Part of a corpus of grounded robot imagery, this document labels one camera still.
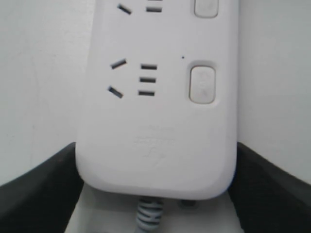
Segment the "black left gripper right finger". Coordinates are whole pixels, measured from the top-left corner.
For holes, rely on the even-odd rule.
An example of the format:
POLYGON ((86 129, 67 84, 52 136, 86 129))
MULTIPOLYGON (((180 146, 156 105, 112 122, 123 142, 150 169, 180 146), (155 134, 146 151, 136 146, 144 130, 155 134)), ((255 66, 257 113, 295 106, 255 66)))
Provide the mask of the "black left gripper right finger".
POLYGON ((242 143, 228 193, 245 233, 311 231, 311 186, 242 143))

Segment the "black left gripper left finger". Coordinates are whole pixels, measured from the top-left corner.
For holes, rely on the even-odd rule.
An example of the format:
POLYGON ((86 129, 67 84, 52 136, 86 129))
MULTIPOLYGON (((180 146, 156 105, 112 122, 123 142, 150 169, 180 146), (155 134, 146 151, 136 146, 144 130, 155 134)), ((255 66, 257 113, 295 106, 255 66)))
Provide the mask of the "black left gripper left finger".
POLYGON ((64 233, 83 189, 74 142, 0 187, 2 233, 64 233))

